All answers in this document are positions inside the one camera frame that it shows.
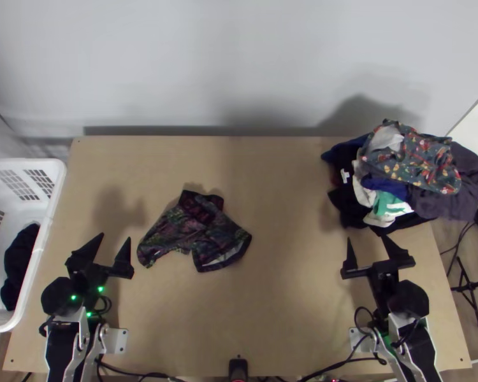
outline white plastic laundry basket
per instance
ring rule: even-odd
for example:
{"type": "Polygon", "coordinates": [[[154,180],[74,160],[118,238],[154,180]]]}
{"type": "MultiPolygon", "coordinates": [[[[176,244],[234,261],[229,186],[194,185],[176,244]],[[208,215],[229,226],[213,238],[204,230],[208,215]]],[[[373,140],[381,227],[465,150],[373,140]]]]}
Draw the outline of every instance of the white plastic laundry basket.
{"type": "Polygon", "coordinates": [[[58,159],[0,160],[0,288],[7,277],[5,250],[27,225],[41,225],[16,310],[7,311],[0,298],[0,332],[11,330],[23,316],[65,176],[66,166],[58,159]]]}

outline patterned shorts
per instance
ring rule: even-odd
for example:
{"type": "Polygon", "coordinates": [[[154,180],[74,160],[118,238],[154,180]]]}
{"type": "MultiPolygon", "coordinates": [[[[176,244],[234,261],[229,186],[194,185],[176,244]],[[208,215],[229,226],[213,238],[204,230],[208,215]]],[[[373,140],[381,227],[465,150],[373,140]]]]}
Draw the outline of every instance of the patterned shorts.
{"type": "Polygon", "coordinates": [[[215,271],[243,257],[251,235],[223,212],[223,198],[183,190],[177,205],[157,220],[138,245],[136,254],[149,268],[176,250],[192,252],[198,272],[215,271]]]}

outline wooden tabletop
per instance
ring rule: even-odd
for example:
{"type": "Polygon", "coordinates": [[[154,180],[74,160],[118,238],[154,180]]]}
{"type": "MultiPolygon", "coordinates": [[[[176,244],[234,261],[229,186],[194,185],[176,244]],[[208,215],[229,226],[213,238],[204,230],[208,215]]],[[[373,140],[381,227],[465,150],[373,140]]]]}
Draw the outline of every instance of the wooden tabletop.
{"type": "MultiPolygon", "coordinates": [[[[340,138],[87,137],[74,140],[68,175],[22,321],[4,369],[46,372],[40,295],[64,262],[100,232],[96,262],[111,265],[131,236],[132,280],[109,279],[112,326],[129,329],[123,355],[104,361],[136,372],[225,376],[228,360],[250,374],[295,376],[343,360],[356,307],[375,309],[366,279],[342,280],[347,236],[359,265],[387,258],[369,229],[344,230],[326,195],[320,154],[340,138]],[[241,261],[198,273],[173,252],[144,268],[136,246],[183,188],[215,193],[253,240],[241,261]]],[[[390,235],[416,266],[400,271],[430,298],[429,325],[440,370],[471,367],[448,281],[429,224],[390,235]]],[[[389,373],[356,362],[344,374],[389,373]]]]}

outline black cable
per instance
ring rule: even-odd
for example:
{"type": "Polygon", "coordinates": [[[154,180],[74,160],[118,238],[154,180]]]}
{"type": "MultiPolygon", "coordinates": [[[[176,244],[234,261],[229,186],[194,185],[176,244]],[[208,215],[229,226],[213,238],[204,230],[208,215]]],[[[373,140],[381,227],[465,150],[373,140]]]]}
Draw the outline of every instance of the black cable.
{"type": "Polygon", "coordinates": [[[460,242],[462,241],[464,235],[466,234],[466,232],[469,230],[469,228],[471,228],[475,224],[476,223],[467,222],[466,225],[464,226],[464,228],[462,228],[462,230],[460,231],[460,233],[458,235],[457,243],[453,247],[448,248],[446,251],[439,252],[439,255],[444,255],[445,253],[453,251],[455,248],[457,248],[459,246],[460,242]]]}
{"type": "Polygon", "coordinates": [[[32,372],[28,372],[27,375],[25,375],[25,377],[21,380],[21,382],[27,382],[27,380],[30,378],[31,375],[32,375],[32,372]]]}
{"type": "Polygon", "coordinates": [[[112,300],[107,296],[99,296],[99,300],[103,301],[105,307],[103,309],[95,309],[94,312],[100,316],[105,315],[111,310],[113,306],[112,300]]]}
{"type": "Polygon", "coordinates": [[[98,357],[96,358],[96,372],[98,374],[98,380],[99,382],[104,382],[103,377],[101,376],[101,360],[103,359],[103,354],[99,354],[98,357]]]}
{"type": "Polygon", "coordinates": [[[46,329],[45,327],[48,326],[48,324],[55,319],[55,316],[50,316],[44,323],[39,327],[39,334],[43,337],[46,337],[46,329]]]}
{"type": "Polygon", "coordinates": [[[360,311],[362,311],[362,310],[363,310],[363,311],[366,311],[366,312],[370,315],[370,318],[372,319],[372,321],[374,321],[374,319],[373,319],[373,313],[372,313],[368,308],[366,308],[366,307],[364,307],[364,306],[360,306],[360,307],[357,308],[356,311],[354,312],[354,325],[356,326],[356,328],[359,330],[359,332],[360,332],[361,334],[366,334],[366,335],[368,335],[368,336],[371,336],[372,333],[365,332],[365,331],[362,330],[361,327],[359,327],[359,325],[358,325],[358,313],[359,313],[360,311]]]}
{"type": "Polygon", "coordinates": [[[401,347],[415,332],[417,326],[418,326],[419,320],[416,318],[414,322],[412,323],[412,327],[408,333],[406,333],[405,336],[403,336],[401,339],[399,339],[397,342],[391,343],[391,346],[395,349],[401,347]]]}
{"type": "Polygon", "coordinates": [[[467,233],[467,231],[469,231],[470,228],[473,227],[474,225],[476,225],[476,223],[471,223],[471,225],[470,225],[469,227],[467,227],[467,229],[464,231],[464,233],[462,234],[462,236],[460,236],[460,237],[458,238],[457,244],[455,245],[455,252],[453,253],[453,256],[451,257],[450,266],[448,267],[448,270],[446,271],[446,277],[448,277],[448,276],[450,275],[451,267],[453,266],[453,263],[455,263],[455,259],[457,258],[458,248],[459,248],[460,243],[462,242],[462,239],[464,238],[464,236],[465,236],[465,234],[467,233]]]}
{"type": "Polygon", "coordinates": [[[321,369],[321,370],[318,370],[318,371],[315,371],[313,372],[312,374],[309,374],[307,376],[304,376],[302,377],[301,379],[298,380],[298,382],[307,382],[309,381],[310,379],[314,378],[314,377],[317,377],[317,376],[320,376],[321,374],[324,374],[325,372],[328,372],[328,371],[331,371],[331,370],[335,370],[339,367],[342,367],[343,365],[345,364],[348,364],[350,362],[359,362],[359,361],[378,361],[378,363],[380,363],[381,365],[386,365],[387,362],[386,360],[383,360],[382,358],[379,358],[378,354],[377,353],[374,353],[373,354],[373,357],[368,357],[368,358],[353,358],[354,354],[356,353],[356,350],[358,350],[359,348],[359,345],[366,339],[370,337],[370,335],[365,335],[363,336],[356,345],[354,345],[354,347],[352,348],[352,352],[351,354],[343,361],[340,361],[340,362],[337,362],[331,366],[327,366],[325,367],[324,369],[321,369]]]}
{"type": "Polygon", "coordinates": [[[473,227],[474,225],[476,225],[475,222],[471,223],[471,225],[469,225],[469,224],[470,224],[470,223],[467,222],[466,225],[464,226],[464,228],[462,228],[462,231],[460,231],[460,234],[459,234],[459,236],[458,236],[457,243],[456,243],[453,247],[448,248],[446,251],[443,251],[443,252],[440,252],[440,253],[439,253],[440,255],[444,255],[444,254],[447,253],[447,252],[450,252],[450,251],[455,250],[455,254],[453,255],[453,260],[452,260],[451,264],[453,264],[453,262],[455,261],[455,258],[456,258],[456,256],[457,256],[457,252],[458,252],[458,246],[460,245],[460,242],[461,242],[462,239],[464,238],[464,235],[467,233],[467,231],[470,230],[471,227],[473,227]]]}
{"type": "Polygon", "coordinates": [[[98,365],[98,368],[99,367],[104,367],[105,369],[111,370],[111,371],[116,372],[118,374],[123,374],[125,376],[140,377],[138,382],[143,381],[145,378],[164,378],[164,379],[168,379],[169,381],[173,381],[173,382],[185,382],[184,380],[182,380],[180,378],[171,377],[171,376],[169,376],[169,375],[167,375],[163,372],[148,372],[146,374],[138,374],[137,372],[123,371],[123,370],[120,370],[120,369],[118,369],[114,366],[111,366],[111,365],[108,365],[108,364],[102,362],[101,359],[99,359],[99,358],[96,358],[96,363],[98,365]]]}

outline clothing pile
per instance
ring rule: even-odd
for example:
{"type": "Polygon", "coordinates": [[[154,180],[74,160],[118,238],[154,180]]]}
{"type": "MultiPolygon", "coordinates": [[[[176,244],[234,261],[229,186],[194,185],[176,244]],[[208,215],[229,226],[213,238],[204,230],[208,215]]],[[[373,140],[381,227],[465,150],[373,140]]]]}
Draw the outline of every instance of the clothing pile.
{"type": "Polygon", "coordinates": [[[449,137],[384,120],[321,158],[334,168],[337,188],[328,196],[345,228],[369,226],[381,236],[440,216],[474,220],[478,155],[449,137]]]}

